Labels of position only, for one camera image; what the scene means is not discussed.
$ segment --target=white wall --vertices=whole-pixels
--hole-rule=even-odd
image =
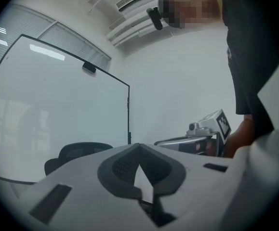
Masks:
[[[146,44],[124,61],[131,85],[132,142],[183,136],[188,124],[223,109],[234,131],[234,86],[227,61],[227,28],[214,25]]]
[[[87,15],[90,4],[85,0],[13,0],[13,3],[23,5],[47,15],[76,31],[84,38],[103,50],[111,58],[109,72],[116,75],[117,69],[123,64],[123,53],[113,47],[105,39],[111,24],[107,18],[94,9]]]

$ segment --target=black sleeve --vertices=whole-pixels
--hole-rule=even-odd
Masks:
[[[223,0],[223,20],[237,114],[252,114],[259,137],[273,130],[257,94],[279,65],[279,0]]]

